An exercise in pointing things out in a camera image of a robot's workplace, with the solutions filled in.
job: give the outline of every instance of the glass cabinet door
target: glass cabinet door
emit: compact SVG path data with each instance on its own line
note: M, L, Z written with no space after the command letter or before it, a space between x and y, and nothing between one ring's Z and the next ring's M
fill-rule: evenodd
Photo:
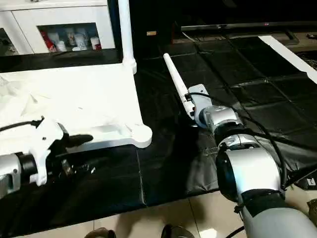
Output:
M3 28L0 28L0 56L16 56L19 52Z
M49 52L100 50L95 23L37 26Z
M0 56L33 54L11 11L0 11Z
M108 6L13 11L34 53L115 48Z

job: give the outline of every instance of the black plastic sheet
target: black plastic sheet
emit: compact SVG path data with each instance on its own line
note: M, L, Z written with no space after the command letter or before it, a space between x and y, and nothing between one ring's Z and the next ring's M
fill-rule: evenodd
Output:
M198 48L191 43L157 47L138 59L135 75L142 118L153 131L151 145L67 156L70 164L81 169L81 175L56 179L42 187L28 185L0 200L0 237L80 223L218 189L213 136L187 120L163 53L170 53L187 87L202 83L211 95L262 123L277 141L289 170L317 163L317 85L260 39L204 42ZM20 56L13 58L14 65L7 59L0 59L6 62L0 63L3 72L118 61L114 51L110 55L101 51ZM279 163L263 132L247 125Z

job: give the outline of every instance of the tiled floor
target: tiled floor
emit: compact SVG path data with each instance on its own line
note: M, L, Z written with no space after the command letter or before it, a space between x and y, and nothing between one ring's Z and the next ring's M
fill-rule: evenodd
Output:
M294 186L286 197L290 204L307 213L306 202L317 198L317 191L306 192ZM105 227L114 230L117 238L160 238L164 225L172 224L185 227L195 238L224 238L243 225L239 215L233 213L234 206L214 192L25 237L83 238L89 231ZM245 237L244 232L235 236Z

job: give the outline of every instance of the white pole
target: white pole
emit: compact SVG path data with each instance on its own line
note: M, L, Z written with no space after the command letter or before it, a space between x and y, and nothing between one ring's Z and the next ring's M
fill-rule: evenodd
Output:
M177 68L175 67L169 54L165 53L163 55L163 57L164 57L166 65L167 65L168 71L170 73L170 76L172 76L174 85L176 87L176 90L178 92L180 100L183 103L185 111L188 114L188 116L193 119L194 117L190 114L190 112L193 111L193 108L195 105L192 102L187 101L187 99L185 97L185 94L188 93L188 89L186 88L186 85L185 85L183 79L181 78L181 76L179 75L179 72L177 71Z
M131 67L133 74L135 74L137 72L137 63L133 56L129 0L118 0L118 3L123 51L122 63Z

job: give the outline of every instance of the wire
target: wire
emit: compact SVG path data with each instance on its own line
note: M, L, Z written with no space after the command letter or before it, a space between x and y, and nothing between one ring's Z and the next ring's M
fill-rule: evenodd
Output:
M187 37L189 40L191 40L192 42L196 42L193 38L189 37L185 32L182 32L182 34Z
M230 235L228 235L226 238L232 238L234 237L236 234L238 234L239 232L243 231L244 230L244 226L236 229L235 231L233 231Z
M12 129L15 127L23 126L23 125L32 125L32 126L38 127L41 122L42 122L42 120L31 120L31 121L19 122L19 123L15 123L12 125L7 125L4 127L1 127L0 132L5 131L5 130L9 130L9 129Z
M273 148L274 148L274 150L275 150L275 152L276 152L276 154L277 154L277 156L278 156L278 158L279 158L279 160L280 160L280 163L281 163L281 188L282 188L283 190L286 189L286 183L287 183L287 169L286 169L286 161L285 161L285 158L283 157L281 151L279 150L279 148L278 148L276 142L273 140L273 138L272 138L272 136L270 135L270 133L268 132L268 130L267 130L261 123L259 123L258 121L254 120L254 119L252 119L252 118L249 118L249 117L246 117L246 116L241 115L234 107L230 106L228 103L226 103L226 102L224 102L224 101L222 101L222 100L219 100L219 99L217 99L217 98L215 98L215 97L212 97L212 96L210 96L210 95L208 95L208 94L205 94L205 93L196 93L196 92L195 92L195 93L188 93L188 94L186 94L186 95L200 95L200 96L204 96L204 97L208 97L208 98L210 98L210 99L216 100L216 101L220 102L221 104L223 104L224 106L227 106L227 107L231 108L234 112L236 112L236 113L239 115L239 117L241 117L241 118L243 118L243 119L245 119L245 120L248 120L248 121L252 122L253 124L255 124L257 127L259 127L259 128L264 132L264 134L267 135L267 137L268 137L270 143L272 144L272 146L273 146Z

